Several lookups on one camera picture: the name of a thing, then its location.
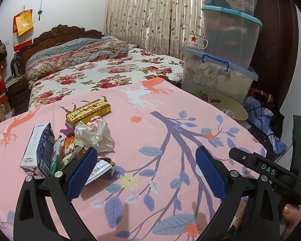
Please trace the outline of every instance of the calendar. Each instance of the calendar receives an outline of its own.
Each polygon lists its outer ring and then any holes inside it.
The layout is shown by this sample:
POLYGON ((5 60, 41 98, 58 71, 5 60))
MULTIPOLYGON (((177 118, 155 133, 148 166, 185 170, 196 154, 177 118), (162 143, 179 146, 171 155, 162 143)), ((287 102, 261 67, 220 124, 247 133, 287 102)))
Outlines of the calendar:
POLYGON ((13 18, 13 32, 12 32, 12 41, 13 41, 13 50, 15 52, 19 51, 23 46, 32 44, 33 28, 25 32, 23 35, 19 36, 17 31, 16 17, 20 16, 23 12, 17 14, 13 18))

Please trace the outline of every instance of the hand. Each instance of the hand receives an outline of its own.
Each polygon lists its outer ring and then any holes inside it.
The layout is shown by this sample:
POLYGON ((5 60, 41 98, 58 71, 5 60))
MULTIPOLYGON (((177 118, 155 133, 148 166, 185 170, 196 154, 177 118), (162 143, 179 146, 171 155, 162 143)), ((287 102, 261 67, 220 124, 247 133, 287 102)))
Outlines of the hand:
POLYGON ((282 211, 282 216, 288 221, 288 226, 281 235, 281 240, 285 240, 297 226, 301 219, 300 207, 286 204, 282 211))

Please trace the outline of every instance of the beige curtain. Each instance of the beige curtain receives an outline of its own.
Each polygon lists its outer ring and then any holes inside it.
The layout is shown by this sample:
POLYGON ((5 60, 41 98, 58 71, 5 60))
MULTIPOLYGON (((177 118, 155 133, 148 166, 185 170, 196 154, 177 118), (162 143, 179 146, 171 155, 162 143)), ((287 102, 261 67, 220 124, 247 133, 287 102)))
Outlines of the beige curtain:
POLYGON ((202 0, 108 0, 106 33, 182 59, 192 31, 203 35, 202 0))

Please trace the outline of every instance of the carved wooden headboard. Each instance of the carved wooden headboard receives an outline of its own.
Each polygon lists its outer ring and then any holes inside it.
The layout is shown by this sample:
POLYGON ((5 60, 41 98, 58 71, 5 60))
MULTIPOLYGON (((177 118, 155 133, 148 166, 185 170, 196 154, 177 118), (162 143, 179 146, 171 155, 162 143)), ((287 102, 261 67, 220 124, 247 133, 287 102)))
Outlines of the carved wooden headboard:
POLYGON ((68 27, 67 25, 58 25, 49 32, 42 33, 33 40, 33 43, 25 46, 16 52, 14 59, 11 61, 11 70, 14 70, 14 63, 17 65, 22 74, 26 72, 25 65, 29 58, 35 53, 44 49, 63 44, 78 38, 95 38, 100 39, 104 35, 96 30, 85 31, 85 28, 77 26, 68 27))

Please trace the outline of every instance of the door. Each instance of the door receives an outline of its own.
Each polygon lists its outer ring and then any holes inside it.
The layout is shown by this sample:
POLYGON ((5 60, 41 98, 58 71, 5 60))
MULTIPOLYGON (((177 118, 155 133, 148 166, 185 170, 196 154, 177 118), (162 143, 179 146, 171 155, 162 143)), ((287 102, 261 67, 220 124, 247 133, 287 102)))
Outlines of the door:
POLYGON ((257 0, 254 17, 263 23, 251 61, 259 75, 252 87, 272 94, 281 106, 289 90, 299 45, 297 10, 292 0, 257 0))

